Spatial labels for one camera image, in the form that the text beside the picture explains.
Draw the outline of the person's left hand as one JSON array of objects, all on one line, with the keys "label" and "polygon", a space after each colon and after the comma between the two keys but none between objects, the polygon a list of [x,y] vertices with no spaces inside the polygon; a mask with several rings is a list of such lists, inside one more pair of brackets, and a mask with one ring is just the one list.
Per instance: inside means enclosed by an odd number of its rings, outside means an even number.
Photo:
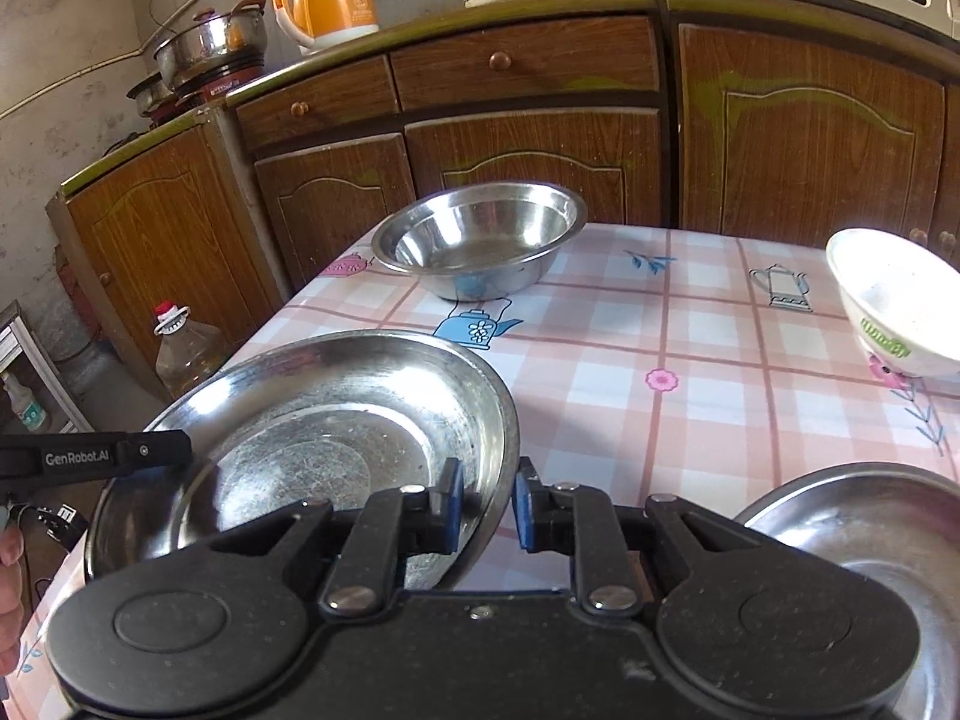
[{"label": "person's left hand", "polygon": [[18,663],[20,637],[25,624],[23,569],[25,540],[20,528],[8,525],[0,539],[0,674],[7,676]]}]

